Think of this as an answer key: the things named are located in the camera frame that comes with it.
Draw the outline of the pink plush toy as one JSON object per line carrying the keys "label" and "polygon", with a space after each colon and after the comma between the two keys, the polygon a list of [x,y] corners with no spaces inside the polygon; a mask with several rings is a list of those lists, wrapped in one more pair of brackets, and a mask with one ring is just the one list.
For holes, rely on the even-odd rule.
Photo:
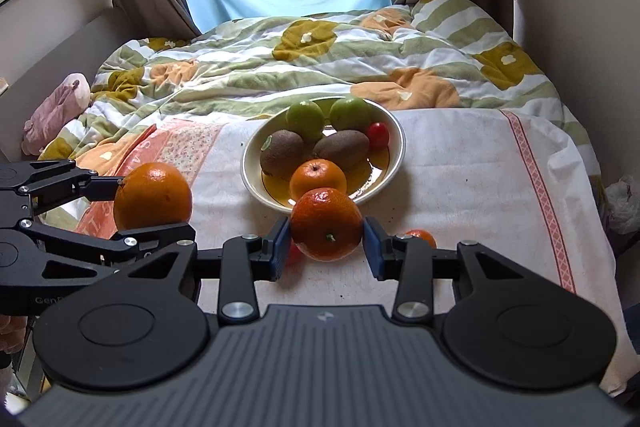
{"label": "pink plush toy", "polygon": [[58,132],[91,104],[89,83],[80,72],[68,75],[24,124],[22,152],[38,156]]}

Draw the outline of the brown kiwi right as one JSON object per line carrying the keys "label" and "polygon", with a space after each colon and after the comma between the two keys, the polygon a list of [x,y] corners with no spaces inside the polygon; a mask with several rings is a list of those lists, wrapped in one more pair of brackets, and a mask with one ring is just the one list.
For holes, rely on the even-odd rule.
{"label": "brown kiwi right", "polygon": [[333,161],[343,171],[360,164],[368,153],[368,137],[357,130],[342,130],[327,135],[312,150],[315,158]]}

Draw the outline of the red cherry tomato on cloth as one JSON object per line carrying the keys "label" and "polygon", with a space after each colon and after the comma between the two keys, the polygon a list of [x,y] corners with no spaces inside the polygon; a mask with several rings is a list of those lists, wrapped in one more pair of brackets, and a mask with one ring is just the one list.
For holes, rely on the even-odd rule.
{"label": "red cherry tomato on cloth", "polygon": [[292,267],[292,265],[296,265],[299,261],[304,259],[304,255],[297,248],[294,243],[290,244],[290,248],[288,248],[288,257],[286,258],[285,265],[287,267]]}

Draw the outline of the small mandarin on cloth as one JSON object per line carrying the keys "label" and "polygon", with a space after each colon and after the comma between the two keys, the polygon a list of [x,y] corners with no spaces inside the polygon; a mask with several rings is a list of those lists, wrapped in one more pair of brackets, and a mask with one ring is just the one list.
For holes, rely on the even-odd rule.
{"label": "small mandarin on cloth", "polygon": [[434,236],[423,229],[412,229],[406,232],[406,235],[417,237],[418,239],[422,239],[426,243],[429,243],[432,248],[436,248],[437,244],[434,239]]}

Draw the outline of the large orange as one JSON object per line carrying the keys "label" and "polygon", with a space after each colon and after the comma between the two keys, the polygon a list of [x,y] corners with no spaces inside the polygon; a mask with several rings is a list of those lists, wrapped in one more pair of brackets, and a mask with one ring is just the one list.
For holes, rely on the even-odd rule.
{"label": "large orange", "polygon": [[118,231],[188,222],[192,193],[174,166],[147,162],[119,182],[113,216]]}

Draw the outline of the grey bed headboard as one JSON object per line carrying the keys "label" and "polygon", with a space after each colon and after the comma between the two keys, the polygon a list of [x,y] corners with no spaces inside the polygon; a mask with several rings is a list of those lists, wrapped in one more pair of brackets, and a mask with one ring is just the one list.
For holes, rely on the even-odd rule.
{"label": "grey bed headboard", "polygon": [[107,57],[127,41],[139,38],[122,10],[107,9],[16,80],[0,98],[1,161],[25,158],[21,149],[24,122],[68,74],[81,72],[93,83]]}

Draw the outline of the small orange mandarin in bowl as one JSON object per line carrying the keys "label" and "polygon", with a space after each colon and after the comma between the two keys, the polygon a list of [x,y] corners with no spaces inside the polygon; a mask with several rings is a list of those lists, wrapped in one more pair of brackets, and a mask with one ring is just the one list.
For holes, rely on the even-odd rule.
{"label": "small orange mandarin in bowl", "polygon": [[329,187],[345,193],[347,179],[343,170],[326,159],[311,159],[300,165],[288,182],[288,193],[297,202],[314,188]]}

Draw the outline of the green apple left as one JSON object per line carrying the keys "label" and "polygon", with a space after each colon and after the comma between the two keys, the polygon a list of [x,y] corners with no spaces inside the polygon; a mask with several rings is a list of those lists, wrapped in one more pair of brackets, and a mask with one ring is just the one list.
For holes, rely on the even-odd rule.
{"label": "green apple left", "polygon": [[305,142],[317,142],[322,138],[324,115],[314,101],[292,104],[285,115],[288,130],[297,133]]}

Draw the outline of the striped floral duvet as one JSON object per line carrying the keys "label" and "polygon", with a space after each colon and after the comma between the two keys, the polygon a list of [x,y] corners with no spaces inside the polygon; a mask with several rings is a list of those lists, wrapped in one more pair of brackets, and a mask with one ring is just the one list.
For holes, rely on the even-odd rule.
{"label": "striped floral duvet", "polygon": [[44,159],[115,150],[168,117],[269,117],[334,93],[390,110],[490,108],[547,119],[570,136],[588,176],[601,169],[552,81],[470,0],[374,11],[232,20],[190,41],[131,40],[96,71],[90,106],[47,139]]}

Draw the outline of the dark orange mandarin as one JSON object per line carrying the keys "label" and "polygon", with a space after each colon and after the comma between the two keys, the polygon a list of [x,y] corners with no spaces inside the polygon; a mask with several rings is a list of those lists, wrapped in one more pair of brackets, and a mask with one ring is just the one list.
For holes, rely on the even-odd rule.
{"label": "dark orange mandarin", "polygon": [[312,260],[340,260],[360,244],[362,221],[359,208],[346,194],[332,187],[314,188],[293,207],[291,239]]}

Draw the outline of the red cherry tomato in bowl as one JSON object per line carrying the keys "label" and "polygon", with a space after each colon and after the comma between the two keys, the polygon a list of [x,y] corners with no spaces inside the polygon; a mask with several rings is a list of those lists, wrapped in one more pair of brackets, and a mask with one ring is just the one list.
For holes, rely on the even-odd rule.
{"label": "red cherry tomato in bowl", "polygon": [[390,132],[386,124],[383,124],[381,121],[370,124],[366,135],[369,140],[369,150],[371,152],[385,150],[386,147],[388,147],[388,143],[390,143]]}

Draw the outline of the kiwi with green sticker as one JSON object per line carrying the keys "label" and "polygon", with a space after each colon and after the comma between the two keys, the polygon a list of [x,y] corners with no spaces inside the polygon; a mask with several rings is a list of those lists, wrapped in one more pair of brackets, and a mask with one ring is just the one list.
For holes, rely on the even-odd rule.
{"label": "kiwi with green sticker", "polygon": [[266,176],[273,178],[290,179],[305,159],[305,142],[293,131],[279,130],[271,133],[260,148],[260,168]]}

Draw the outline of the green apple right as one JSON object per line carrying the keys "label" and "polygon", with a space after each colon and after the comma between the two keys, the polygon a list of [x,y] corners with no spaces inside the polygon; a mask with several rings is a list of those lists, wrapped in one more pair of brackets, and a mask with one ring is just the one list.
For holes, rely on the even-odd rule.
{"label": "green apple right", "polygon": [[346,96],[335,101],[330,109],[329,120],[336,131],[366,132],[373,122],[369,104],[356,96]]}

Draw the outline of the green apple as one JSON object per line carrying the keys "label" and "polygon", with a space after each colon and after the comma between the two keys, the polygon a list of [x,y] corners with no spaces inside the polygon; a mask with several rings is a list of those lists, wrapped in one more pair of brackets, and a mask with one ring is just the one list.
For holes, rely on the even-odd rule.
{"label": "green apple", "polygon": [[330,109],[329,120],[336,131],[366,132],[373,122],[369,104],[356,96],[346,96],[335,101]]}
{"label": "green apple", "polygon": [[322,138],[324,115],[314,101],[292,104],[285,115],[288,130],[297,133],[305,142],[317,142]]}

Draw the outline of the white pink floral cloth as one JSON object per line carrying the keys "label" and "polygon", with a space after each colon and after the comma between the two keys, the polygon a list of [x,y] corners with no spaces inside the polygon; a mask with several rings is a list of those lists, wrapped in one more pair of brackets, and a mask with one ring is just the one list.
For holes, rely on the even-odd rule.
{"label": "white pink floral cloth", "polygon": [[[405,159],[362,212],[390,234],[430,232],[444,248],[475,239],[595,303],[618,336],[602,386],[622,392],[639,359],[623,319],[613,251],[573,141],[549,121],[498,110],[402,110],[397,117]],[[176,166],[191,184],[196,239],[214,248],[232,236],[265,234],[277,220],[241,179],[255,128],[230,117],[176,118],[100,144],[77,162],[107,176],[154,160]]]}

